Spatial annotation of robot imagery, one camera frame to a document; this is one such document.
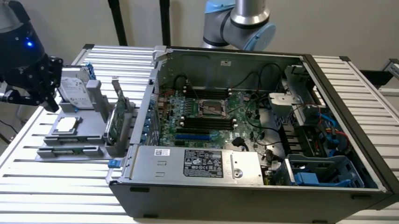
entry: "power supply label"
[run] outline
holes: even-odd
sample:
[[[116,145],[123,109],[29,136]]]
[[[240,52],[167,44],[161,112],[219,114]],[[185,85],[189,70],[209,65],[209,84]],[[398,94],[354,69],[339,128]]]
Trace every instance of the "power supply label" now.
[[[184,176],[223,178],[221,151],[184,150]]]

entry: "motherboard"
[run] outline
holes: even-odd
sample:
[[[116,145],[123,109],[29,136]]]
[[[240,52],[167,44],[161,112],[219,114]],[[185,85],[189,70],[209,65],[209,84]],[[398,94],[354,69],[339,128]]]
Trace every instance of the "motherboard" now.
[[[251,97],[245,92],[165,90],[159,97],[159,145],[237,150],[232,141],[248,142],[261,131],[247,122],[260,125]]]

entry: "slotted metal table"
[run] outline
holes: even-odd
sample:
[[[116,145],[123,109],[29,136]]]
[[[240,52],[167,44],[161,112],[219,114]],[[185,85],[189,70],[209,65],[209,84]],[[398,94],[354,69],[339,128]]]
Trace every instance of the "slotted metal table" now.
[[[73,64],[93,64],[103,94],[111,102],[116,101],[111,79],[119,76],[124,95],[140,106],[153,68],[152,52],[152,48],[95,45],[83,49]],[[315,56],[315,60],[399,177],[398,112],[351,62],[324,56]],[[35,162],[37,147],[56,117],[56,113],[40,107],[0,157],[0,223],[215,223],[128,217],[104,180],[105,161]],[[113,170],[115,178],[120,172]],[[399,203],[380,211],[360,211],[339,223],[396,224]]]

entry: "blue latch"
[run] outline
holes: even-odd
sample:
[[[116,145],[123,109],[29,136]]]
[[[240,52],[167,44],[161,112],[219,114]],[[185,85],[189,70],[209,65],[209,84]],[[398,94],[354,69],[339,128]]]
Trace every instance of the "blue latch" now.
[[[113,169],[117,169],[120,168],[120,160],[109,160],[108,161],[108,168],[113,168]]]

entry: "robotic arm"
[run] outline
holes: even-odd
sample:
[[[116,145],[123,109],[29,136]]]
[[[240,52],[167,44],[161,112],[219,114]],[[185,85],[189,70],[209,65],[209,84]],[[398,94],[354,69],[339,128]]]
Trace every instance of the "robotic arm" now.
[[[264,50],[275,36],[265,0],[208,0],[203,48]]]
[[[0,2],[0,101],[43,105],[47,111],[55,112],[63,59],[45,54],[29,20],[20,2]],[[13,86],[29,95],[21,96]]]

